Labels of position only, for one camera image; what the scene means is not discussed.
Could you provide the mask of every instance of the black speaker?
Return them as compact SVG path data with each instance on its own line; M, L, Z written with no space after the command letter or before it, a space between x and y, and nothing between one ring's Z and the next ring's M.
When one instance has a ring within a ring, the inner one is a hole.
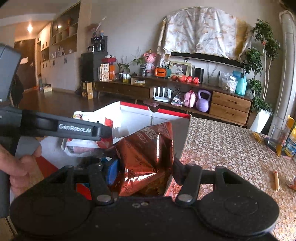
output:
M194 77L199 78L201 84L202 84L202 80L203 80L203 72L204 72L204 69L195 68Z

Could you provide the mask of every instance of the dining table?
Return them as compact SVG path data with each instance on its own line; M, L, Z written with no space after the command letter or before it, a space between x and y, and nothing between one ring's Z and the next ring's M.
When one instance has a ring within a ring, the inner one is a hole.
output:
M296 191L287 183L296 175L293 158L278 157L253 132L238 126L191 117L180 161L196 164L204 170L223 166L270 195L279 205L280 214L272 235L280 241L296 240ZM276 191L274 171L278 172L280 189ZM176 198L181 186L174 179L166 196ZM202 184L198 199L213 191L212 184Z

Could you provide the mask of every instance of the yellow bottle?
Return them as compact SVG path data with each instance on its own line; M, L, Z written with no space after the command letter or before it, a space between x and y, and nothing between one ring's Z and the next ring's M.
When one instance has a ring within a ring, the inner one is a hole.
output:
M293 129L291 135L287 139L286 146L284 148L285 153L289 157L293 157L296 153L296 128Z
M293 128L294 125L294 119L289 115L287 118L287 124L285 126L285 129L281 133L281 136L278 141L278 145L276 146L276 152L278 156L281 156L281 151L283 146L285 146L287 138L290 134L291 129Z

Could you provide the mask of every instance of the framed photo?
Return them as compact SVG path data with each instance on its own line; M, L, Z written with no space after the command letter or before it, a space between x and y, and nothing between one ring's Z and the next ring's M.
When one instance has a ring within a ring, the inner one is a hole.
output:
M171 61L170 65L169 65L169 69L170 69L170 78L173 75L176 75L176 76L182 76L182 75L189 76L190 71L191 71L191 63Z

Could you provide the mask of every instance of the teal bottle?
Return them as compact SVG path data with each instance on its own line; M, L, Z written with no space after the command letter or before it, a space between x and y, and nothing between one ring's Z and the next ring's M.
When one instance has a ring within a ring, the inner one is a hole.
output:
M240 78L237 78L237 88L235 89L235 93L238 95L245 95L247 88L247 81L244 77L244 74L241 74Z

